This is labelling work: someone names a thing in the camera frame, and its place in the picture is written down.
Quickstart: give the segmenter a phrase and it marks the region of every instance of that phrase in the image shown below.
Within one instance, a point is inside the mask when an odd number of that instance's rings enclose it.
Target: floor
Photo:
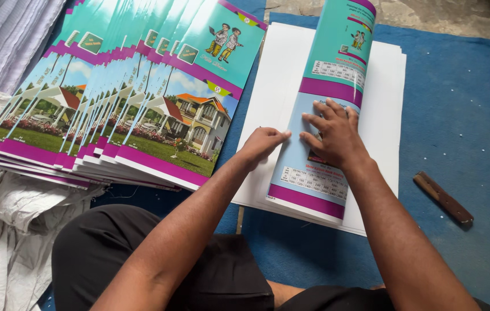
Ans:
[[[376,22],[421,31],[490,39],[490,0],[370,0]],[[324,0],[267,0],[269,12],[319,16]]]

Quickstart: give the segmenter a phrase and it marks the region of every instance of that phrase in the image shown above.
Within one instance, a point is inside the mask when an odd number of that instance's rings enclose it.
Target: wooden tool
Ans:
[[[435,180],[431,179],[424,171],[414,176],[414,181],[424,189],[435,201],[452,215],[463,227],[470,228],[473,225],[473,216],[460,203],[446,193]]]

